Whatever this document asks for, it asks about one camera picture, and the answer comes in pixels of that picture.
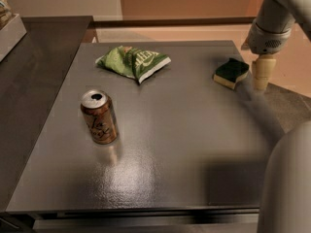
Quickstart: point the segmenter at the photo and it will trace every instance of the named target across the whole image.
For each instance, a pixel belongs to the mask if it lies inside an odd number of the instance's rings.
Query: brown can
[[[82,97],[81,111],[95,143],[109,144],[118,136],[117,121],[111,98],[93,89]]]

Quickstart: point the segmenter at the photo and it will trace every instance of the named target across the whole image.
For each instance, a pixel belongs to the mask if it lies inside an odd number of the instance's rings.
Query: green chip bag
[[[120,46],[98,58],[96,64],[142,83],[170,61],[166,54]]]

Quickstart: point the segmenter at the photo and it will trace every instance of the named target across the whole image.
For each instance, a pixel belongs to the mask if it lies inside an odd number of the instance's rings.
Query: white box
[[[26,34],[20,15],[14,17],[0,30],[0,62]]]

